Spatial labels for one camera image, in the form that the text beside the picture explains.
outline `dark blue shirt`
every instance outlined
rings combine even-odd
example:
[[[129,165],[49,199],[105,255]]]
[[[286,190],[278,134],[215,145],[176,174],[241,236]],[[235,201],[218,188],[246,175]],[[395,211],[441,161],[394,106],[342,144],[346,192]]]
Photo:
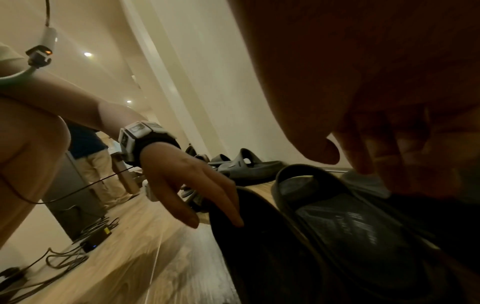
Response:
[[[74,159],[79,159],[107,149],[107,145],[97,136],[94,129],[67,123],[70,130],[70,153]]]

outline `person in beige pants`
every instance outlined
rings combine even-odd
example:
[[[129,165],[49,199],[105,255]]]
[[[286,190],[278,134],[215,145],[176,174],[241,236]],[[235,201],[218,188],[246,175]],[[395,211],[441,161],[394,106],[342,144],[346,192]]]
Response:
[[[96,131],[70,122],[67,126],[71,135],[70,153],[87,182],[93,184],[113,175],[112,158],[108,147],[97,136]],[[92,188],[107,210],[125,203],[132,197],[117,176],[95,183]]]

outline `watch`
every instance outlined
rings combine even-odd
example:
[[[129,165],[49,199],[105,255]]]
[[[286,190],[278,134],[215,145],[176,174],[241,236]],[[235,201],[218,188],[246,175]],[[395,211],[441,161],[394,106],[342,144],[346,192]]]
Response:
[[[118,142],[123,161],[131,166],[141,167],[140,152],[154,142],[166,142],[180,149],[176,137],[161,125],[151,121],[137,121],[120,129]]]

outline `shirt sleeve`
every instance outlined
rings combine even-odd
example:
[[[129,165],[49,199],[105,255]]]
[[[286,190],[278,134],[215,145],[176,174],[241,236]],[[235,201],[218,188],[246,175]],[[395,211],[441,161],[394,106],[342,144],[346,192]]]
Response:
[[[0,42],[0,62],[10,59],[23,58],[19,53],[15,52],[11,47]]]

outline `khaki trousers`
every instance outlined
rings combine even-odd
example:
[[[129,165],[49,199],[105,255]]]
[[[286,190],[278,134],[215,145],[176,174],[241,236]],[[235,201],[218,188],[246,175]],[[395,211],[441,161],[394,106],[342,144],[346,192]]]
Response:
[[[108,149],[76,160],[78,170],[90,184],[114,174]],[[117,176],[92,185],[105,209],[123,204],[131,198]]]

